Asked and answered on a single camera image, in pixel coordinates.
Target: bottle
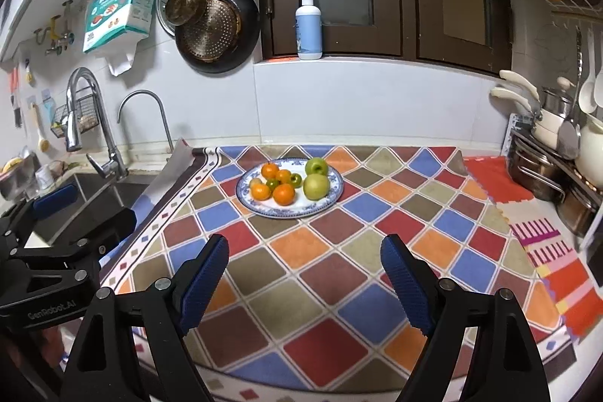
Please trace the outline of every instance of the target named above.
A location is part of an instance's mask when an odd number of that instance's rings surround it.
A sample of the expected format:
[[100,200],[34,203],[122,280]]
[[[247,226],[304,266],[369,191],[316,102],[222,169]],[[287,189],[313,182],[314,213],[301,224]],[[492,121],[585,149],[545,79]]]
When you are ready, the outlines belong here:
[[297,56],[301,60],[316,60],[323,56],[320,9],[314,5],[314,0],[301,0],[301,7],[295,12],[295,35]]

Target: stainless steel sink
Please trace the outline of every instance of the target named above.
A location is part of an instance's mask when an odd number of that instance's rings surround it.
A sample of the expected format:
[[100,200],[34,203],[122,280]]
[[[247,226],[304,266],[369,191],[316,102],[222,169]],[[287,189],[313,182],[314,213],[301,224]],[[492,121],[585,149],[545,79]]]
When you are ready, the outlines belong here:
[[77,201],[38,222],[34,232],[50,245],[77,240],[122,206],[131,208],[153,179],[155,176],[150,174],[130,174],[116,182],[115,179],[102,179],[96,173],[76,173],[65,184],[77,186]]

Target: metal screw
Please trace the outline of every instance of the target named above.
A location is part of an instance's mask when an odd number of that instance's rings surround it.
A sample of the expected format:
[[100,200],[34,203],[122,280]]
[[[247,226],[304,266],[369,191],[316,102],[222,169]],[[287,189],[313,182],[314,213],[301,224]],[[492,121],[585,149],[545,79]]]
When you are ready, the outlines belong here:
[[505,300],[513,299],[513,292],[511,290],[509,290],[509,288],[501,288],[499,293],[500,293],[500,296],[503,297]]
[[109,288],[108,286],[103,286],[102,288],[96,290],[96,297],[102,300],[103,298],[107,298],[110,293],[111,288]]
[[170,288],[171,284],[172,284],[172,282],[170,281],[169,278],[159,278],[155,282],[155,288],[157,290],[165,290],[166,288]]
[[88,273],[86,273],[86,270],[80,269],[77,273],[75,273],[75,280],[76,281],[84,281],[87,276],[88,276]]
[[449,292],[451,290],[454,290],[456,283],[450,278],[442,278],[439,281],[439,285],[441,286],[442,290],[446,290],[447,292]]

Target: green fruit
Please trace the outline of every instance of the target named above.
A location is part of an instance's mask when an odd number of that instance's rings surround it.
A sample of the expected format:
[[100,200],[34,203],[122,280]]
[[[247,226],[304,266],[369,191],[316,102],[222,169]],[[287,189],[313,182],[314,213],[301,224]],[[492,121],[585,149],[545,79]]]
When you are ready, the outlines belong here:
[[266,181],[266,186],[270,188],[271,193],[274,191],[274,188],[276,188],[276,186],[278,186],[279,184],[280,182],[278,181],[278,179],[269,179]]
[[310,174],[303,182],[303,194],[312,201],[318,201],[329,194],[331,183],[327,176]]
[[301,188],[303,183],[302,177],[298,173],[293,173],[291,178],[289,179],[289,184],[293,186],[293,188]]
[[306,174],[322,174],[326,176],[329,173],[329,165],[324,159],[314,157],[306,162]]

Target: tissue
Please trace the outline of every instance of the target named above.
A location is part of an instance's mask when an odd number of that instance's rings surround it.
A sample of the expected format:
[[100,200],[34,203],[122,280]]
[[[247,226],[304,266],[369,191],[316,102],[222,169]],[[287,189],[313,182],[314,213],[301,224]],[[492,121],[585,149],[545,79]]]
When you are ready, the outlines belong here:
[[155,0],[95,0],[86,19],[84,52],[104,57],[114,76],[132,67],[136,45],[149,36]]

